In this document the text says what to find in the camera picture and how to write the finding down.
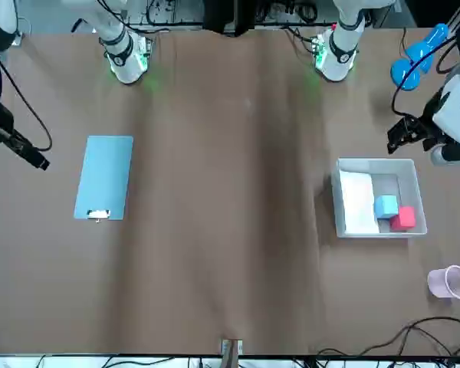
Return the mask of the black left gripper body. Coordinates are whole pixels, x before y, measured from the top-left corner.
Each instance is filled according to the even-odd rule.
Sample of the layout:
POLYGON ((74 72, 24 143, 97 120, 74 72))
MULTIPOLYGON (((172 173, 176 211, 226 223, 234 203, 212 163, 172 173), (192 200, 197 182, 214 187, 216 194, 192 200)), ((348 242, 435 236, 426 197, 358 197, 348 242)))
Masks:
POLYGON ((424 138, 422 146, 424 150, 431 150, 440 144, 450 143, 451 139, 434 123, 433 116, 438 111, 442 92, 437 91, 427 102, 419 118, 422 128, 424 129, 424 138))

